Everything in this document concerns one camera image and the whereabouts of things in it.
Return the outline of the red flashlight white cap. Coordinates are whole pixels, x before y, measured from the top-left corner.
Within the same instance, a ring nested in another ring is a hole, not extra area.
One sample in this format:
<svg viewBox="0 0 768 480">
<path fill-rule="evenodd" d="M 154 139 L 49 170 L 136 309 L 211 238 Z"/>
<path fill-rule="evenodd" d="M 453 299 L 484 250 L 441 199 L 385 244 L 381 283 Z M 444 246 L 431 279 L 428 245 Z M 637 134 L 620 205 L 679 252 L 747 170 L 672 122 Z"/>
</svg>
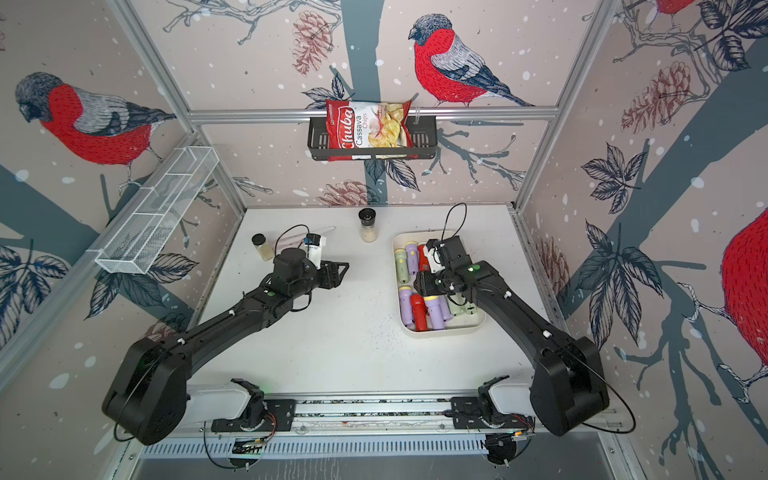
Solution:
<svg viewBox="0 0 768 480">
<path fill-rule="evenodd" d="M 430 261 L 428 257 L 428 248 L 425 243 L 421 243 L 417 247 L 419 255 L 419 271 L 430 271 Z"/>
</svg>

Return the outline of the purple flashlight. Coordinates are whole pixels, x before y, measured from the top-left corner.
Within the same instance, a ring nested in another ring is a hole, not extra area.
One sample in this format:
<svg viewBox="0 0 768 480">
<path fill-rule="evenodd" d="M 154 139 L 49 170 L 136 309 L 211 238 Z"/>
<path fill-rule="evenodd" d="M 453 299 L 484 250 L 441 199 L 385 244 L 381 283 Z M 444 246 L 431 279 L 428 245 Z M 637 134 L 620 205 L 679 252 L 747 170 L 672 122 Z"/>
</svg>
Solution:
<svg viewBox="0 0 768 480">
<path fill-rule="evenodd" d="M 407 257 L 407 268 L 410 276 L 415 276 L 419 271 L 419 251 L 418 244 L 414 241 L 409 241 L 405 244 L 405 251 Z"/>
<path fill-rule="evenodd" d="M 403 325 L 411 328 L 414 325 L 414 315 L 411 304 L 412 288 L 401 286 L 398 288 L 399 308 Z"/>
</svg>

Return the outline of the purple flashlight horizontal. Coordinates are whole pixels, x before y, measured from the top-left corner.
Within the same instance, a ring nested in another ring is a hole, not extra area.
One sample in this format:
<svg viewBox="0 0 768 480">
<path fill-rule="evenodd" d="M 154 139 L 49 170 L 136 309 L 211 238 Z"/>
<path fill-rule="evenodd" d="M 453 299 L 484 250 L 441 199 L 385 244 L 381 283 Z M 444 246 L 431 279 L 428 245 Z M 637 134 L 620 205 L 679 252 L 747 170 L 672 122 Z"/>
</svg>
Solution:
<svg viewBox="0 0 768 480">
<path fill-rule="evenodd" d="M 441 296 L 425 296 L 424 303 L 426 305 L 428 315 L 433 330 L 444 330 L 445 320 L 443 316 L 443 308 L 441 302 Z"/>
</svg>

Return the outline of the dark red flashlight horizontal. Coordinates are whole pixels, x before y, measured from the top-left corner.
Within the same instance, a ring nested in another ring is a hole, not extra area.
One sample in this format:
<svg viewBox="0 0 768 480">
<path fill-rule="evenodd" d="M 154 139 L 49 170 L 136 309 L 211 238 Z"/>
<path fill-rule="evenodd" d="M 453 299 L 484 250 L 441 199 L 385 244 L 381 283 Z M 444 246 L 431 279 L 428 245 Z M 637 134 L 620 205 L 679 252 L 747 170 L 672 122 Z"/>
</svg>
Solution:
<svg viewBox="0 0 768 480">
<path fill-rule="evenodd" d="M 427 313 L 424 299 L 417 293 L 413 293 L 410 297 L 411 310 L 413 315 L 413 323 L 417 332 L 425 332 L 428 330 Z"/>
</svg>

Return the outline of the green flashlight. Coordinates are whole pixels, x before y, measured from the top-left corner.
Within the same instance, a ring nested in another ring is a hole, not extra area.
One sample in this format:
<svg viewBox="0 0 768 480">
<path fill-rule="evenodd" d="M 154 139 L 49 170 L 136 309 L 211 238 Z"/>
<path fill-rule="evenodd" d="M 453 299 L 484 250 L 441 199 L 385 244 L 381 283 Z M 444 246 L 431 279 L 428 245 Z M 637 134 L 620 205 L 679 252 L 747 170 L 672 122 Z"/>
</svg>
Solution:
<svg viewBox="0 0 768 480">
<path fill-rule="evenodd" d="M 395 272 L 399 285 L 406 285 L 410 281 L 410 272 L 408 267 L 408 254 L 405 249 L 395 249 Z"/>
<path fill-rule="evenodd" d="M 453 296 L 447 298 L 449 309 L 454 317 L 462 315 L 474 315 L 476 313 L 476 306 L 467 300 L 460 303 Z"/>
</svg>

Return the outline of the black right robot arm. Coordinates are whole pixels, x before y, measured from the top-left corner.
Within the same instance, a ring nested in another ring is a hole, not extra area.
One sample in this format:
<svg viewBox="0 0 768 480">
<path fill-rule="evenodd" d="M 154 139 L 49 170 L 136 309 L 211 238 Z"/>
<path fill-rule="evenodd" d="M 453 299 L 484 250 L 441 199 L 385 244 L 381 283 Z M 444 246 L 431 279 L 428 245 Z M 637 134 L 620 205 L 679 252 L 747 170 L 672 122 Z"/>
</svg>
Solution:
<svg viewBox="0 0 768 480">
<path fill-rule="evenodd" d="M 416 275 L 418 294 L 460 294 L 502 327 L 534 368 L 530 403 L 550 433 L 562 436 L 608 408 L 608 388 L 591 340 L 575 339 L 552 325 L 497 269 L 473 261 L 458 236 L 430 239 L 426 246 L 430 269 Z"/>
</svg>

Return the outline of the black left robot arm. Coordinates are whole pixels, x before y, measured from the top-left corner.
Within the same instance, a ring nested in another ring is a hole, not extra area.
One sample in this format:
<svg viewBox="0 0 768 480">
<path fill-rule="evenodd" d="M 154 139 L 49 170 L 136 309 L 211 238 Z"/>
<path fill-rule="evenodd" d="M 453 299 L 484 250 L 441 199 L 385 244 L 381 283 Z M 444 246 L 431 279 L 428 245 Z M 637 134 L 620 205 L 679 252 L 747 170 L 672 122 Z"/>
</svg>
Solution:
<svg viewBox="0 0 768 480">
<path fill-rule="evenodd" d="M 152 445 L 180 425 L 233 419 L 260 408 L 260 390 L 242 379 L 222 387 L 188 382 L 219 354 L 295 311 L 300 297 L 339 287 L 348 268 L 346 262 L 314 264 L 299 248 L 283 250 L 271 273 L 233 307 L 185 333 L 133 343 L 103 400 L 103 414 L 130 437 Z"/>
</svg>

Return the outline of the cream plastic storage tray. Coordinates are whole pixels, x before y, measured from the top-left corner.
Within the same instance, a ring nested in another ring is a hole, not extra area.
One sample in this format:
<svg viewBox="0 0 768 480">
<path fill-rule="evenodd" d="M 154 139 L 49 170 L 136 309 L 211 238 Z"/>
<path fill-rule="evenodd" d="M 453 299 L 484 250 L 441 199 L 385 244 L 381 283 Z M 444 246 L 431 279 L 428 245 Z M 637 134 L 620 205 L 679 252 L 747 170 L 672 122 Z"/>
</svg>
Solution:
<svg viewBox="0 0 768 480">
<path fill-rule="evenodd" d="M 435 244 L 452 233 L 405 232 L 392 241 L 393 286 L 400 328 L 413 338 L 470 334 L 486 320 L 484 311 L 446 283 Z"/>
</svg>

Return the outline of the glass grinder with black cap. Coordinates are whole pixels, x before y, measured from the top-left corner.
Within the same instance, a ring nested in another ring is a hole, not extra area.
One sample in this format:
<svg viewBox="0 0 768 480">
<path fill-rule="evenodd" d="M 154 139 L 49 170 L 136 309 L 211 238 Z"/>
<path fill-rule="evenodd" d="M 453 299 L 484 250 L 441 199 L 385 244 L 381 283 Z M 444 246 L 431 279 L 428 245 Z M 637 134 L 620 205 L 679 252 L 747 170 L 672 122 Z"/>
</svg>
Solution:
<svg viewBox="0 0 768 480">
<path fill-rule="evenodd" d="M 358 212 L 360 221 L 360 237 L 366 243 L 373 243 L 377 240 L 378 231 L 375 225 L 376 211 L 373 208 L 366 207 Z"/>
</svg>

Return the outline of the small jar with black lid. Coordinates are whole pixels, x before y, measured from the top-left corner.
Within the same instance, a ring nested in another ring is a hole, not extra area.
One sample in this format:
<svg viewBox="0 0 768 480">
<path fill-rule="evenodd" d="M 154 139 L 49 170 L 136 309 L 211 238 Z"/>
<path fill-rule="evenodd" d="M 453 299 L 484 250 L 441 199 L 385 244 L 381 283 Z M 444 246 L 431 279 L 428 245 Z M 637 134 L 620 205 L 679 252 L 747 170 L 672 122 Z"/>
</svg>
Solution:
<svg viewBox="0 0 768 480">
<path fill-rule="evenodd" d="M 252 244 L 256 249 L 261 259 L 265 262 L 269 262 L 275 257 L 275 250 L 272 244 L 267 240 L 267 237 L 262 233 L 254 234 L 251 238 Z"/>
</svg>

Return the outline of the red cassava chips bag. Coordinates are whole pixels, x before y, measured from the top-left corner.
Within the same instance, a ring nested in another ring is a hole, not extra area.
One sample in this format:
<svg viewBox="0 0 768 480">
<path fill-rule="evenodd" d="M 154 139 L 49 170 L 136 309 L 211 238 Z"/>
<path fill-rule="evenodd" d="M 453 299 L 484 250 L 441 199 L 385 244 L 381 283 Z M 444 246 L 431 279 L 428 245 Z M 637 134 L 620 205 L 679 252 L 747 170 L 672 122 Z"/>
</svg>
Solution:
<svg viewBox="0 0 768 480">
<path fill-rule="evenodd" d="M 326 101 L 326 131 L 331 150 L 411 148 L 406 126 L 412 101 L 374 103 Z"/>
</svg>

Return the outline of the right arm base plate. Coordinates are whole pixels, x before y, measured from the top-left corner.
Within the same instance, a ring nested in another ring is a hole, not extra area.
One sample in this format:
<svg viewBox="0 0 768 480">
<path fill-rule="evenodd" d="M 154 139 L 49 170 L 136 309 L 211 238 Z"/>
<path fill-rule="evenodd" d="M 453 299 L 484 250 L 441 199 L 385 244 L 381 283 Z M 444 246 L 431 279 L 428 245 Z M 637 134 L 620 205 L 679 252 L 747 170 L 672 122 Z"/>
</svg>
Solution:
<svg viewBox="0 0 768 480">
<path fill-rule="evenodd" d="M 453 427 L 458 430 L 468 429 L 535 429 L 535 421 L 531 416 L 516 413 L 501 413 L 489 398 L 485 397 L 453 397 L 450 406 L 442 414 L 451 419 Z"/>
</svg>

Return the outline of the black wall basket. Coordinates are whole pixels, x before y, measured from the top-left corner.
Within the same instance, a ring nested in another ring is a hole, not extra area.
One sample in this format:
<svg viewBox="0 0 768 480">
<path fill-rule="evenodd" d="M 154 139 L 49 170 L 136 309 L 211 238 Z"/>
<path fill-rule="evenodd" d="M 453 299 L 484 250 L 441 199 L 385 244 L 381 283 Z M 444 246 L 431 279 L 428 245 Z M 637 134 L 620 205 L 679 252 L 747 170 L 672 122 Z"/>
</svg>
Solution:
<svg viewBox="0 0 768 480">
<path fill-rule="evenodd" d="M 307 149 L 316 161 L 349 160 L 424 160 L 438 152 L 437 124 L 434 116 L 409 116 L 406 127 L 413 145 L 397 148 L 331 149 L 325 118 L 310 119 Z"/>
</svg>

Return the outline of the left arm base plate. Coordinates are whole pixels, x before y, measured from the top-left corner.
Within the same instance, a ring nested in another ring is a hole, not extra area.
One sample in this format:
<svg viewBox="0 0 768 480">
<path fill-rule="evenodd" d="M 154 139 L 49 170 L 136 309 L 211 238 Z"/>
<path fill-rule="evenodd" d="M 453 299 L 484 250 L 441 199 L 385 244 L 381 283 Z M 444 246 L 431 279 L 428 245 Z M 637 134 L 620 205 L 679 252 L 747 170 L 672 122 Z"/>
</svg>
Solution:
<svg viewBox="0 0 768 480">
<path fill-rule="evenodd" d="M 288 432 L 291 430 L 297 402 L 293 399 L 267 399 L 251 403 L 235 419 L 217 419 L 210 427 L 214 433 Z"/>
</svg>

